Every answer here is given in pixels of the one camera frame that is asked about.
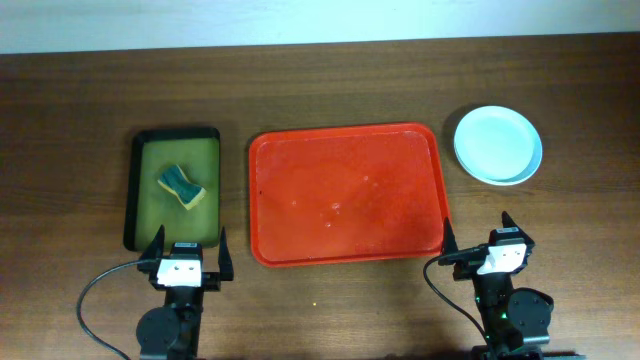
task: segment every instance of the wooden table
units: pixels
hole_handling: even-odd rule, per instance
[[[439,140],[460,246],[485,242],[502,210],[537,241],[514,283],[555,298],[546,349],[636,359],[639,64],[639,34],[2,56],[0,358],[115,358],[80,330],[75,301],[136,258],[122,246],[132,135],[187,124],[222,134],[221,221],[236,268],[205,298],[203,358],[433,358],[481,344],[425,284],[425,259],[268,269],[249,251],[253,136],[419,121]],[[529,181],[489,186],[458,165],[456,121],[481,104],[537,127],[545,154]],[[216,256],[205,252],[206,269]],[[471,283],[451,271],[433,269],[434,281],[477,315]],[[137,357],[137,321],[162,301],[127,270],[84,312]]]

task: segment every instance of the round plate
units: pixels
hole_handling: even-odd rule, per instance
[[[456,128],[453,146],[462,167],[492,185],[519,184],[542,161],[536,129],[524,116],[501,106],[484,106],[465,115]]]

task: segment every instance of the wood grain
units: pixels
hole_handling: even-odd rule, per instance
[[[460,246],[508,210],[537,241],[516,286],[552,295],[548,350],[640,356],[640,35],[580,35],[0,57],[0,357],[112,359],[74,305],[122,244],[129,143],[143,128],[222,134],[221,221],[237,276],[205,298],[200,355],[433,357],[482,339],[424,283],[425,259],[267,269],[249,251],[247,146],[270,130],[419,121],[436,134]],[[457,164],[456,122],[481,104],[538,128],[539,172],[482,184]],[[216,250],[206,251],[214,270]],[[474,310],[451,269],[434,281]],[[88,324],[136,356],[162,304],[143,276],[89,294]]]

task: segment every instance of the cable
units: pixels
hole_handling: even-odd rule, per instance
[[[487,340],[487,334],[484,332],[484,330],[482,329],[482,326],[480,326],[480,324],[478,323],[478,321],[476,319],[473,318],[473,316],[471,316],[471,314],[469,314],[468,312],[466,312],[463,308],[459,307],[458,305],[454,304],[453,301],[449,300],[449,298],[447,298],[446,296],[444,296],[440,290],[438,290],[436,288],[435,285],[433,285],[433,283],[431,282],[431,280],[429,280],[429,276],[427,275],[427,270],[429,268],[429,266],[431,264],[433,264],[436,261],[439,260],[446,260],[449,257],[452,257],[454,255],[460,255],[462,251],[459,252],[455,252],[455,253],[451,253],[451,254],[446,254],[446,255],[440,255],[440,256],[436,256],[433,259],[427,261],[426,264],[424,264],[424,269],[422,270],[422,274],[424,275],[424,279],[427,281],[427,284],[429,284],[429,287],[431,288],[431,290],[433,290],[433,292],[436,293],[436,295],[438,295],[442,300],[444,300],[444,302],[446,302],[447,304],[449,304],[452,308],[458,310],[459,313],[461,313],[462,315],[466,316],[467,319],[469,319],[473,325],[476,326],[476,328],[478,329],[478,331],[480,331],[480,334],[482,334],[482,339],[484,339],[484,341],[487,343],[487,346],[489,347],[489,350],[491,350],[491,345],[489,344],[489,341]]]
[[[91,282],[87,286],[85,286],[85,288],[80,293],[80,296],[78,297],[78,302],[76,304],[76,316],[78,317],[78,322],[80,323],[80,327],[82,328],[82,330],[84,330],[84,332],[87,333],[87,335],[89,335],[89,337],[91,339],[93,339],[95,342],[97,342],[98,344],[106,347],[107,349],[109,349],[110,351],[114,352],[116,355],[118,355],[119,357],[121,357],[121,358],[123,358],[125,360],[131,360],[131,358],[128,357],[127,354],[125,354],[124,352],[122,352],[121,350],[116,348],[115,346],[110,345],[107,342],[105,342],[104,340],[100,339],[98,336],[96,336],[96,334],[94,334],[91,330],[89,330],[89,328],[87,327],[87,324],[85,324],[84,320],[82,319],[82,301],[84,300],[84,297],[89,292],[89,289],[91,289],[91,287],[93,287],[93,285],[95,285],[98,281],[102,280],[105,276],[107,276],[107,275],[109,275],[109,274],[111,274],[113,272],[116,272],[118,270],[122,270],[124,268],[133,266],[133,265],[147,264],[147,263],[152,263],[152,262],[157,262],[157,260],[146,259],[146,260],[131,261],[131,262],[128,262],[128,263],[124,263],[124,264],[118,265],[116,267],[113,267],[113,268],[103,272],[102,274],[98,275],[95,279],[91,280]]]

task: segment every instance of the white wall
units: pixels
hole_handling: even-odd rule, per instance
[[[0,0],[0,53],[640,30],[640,0]]]

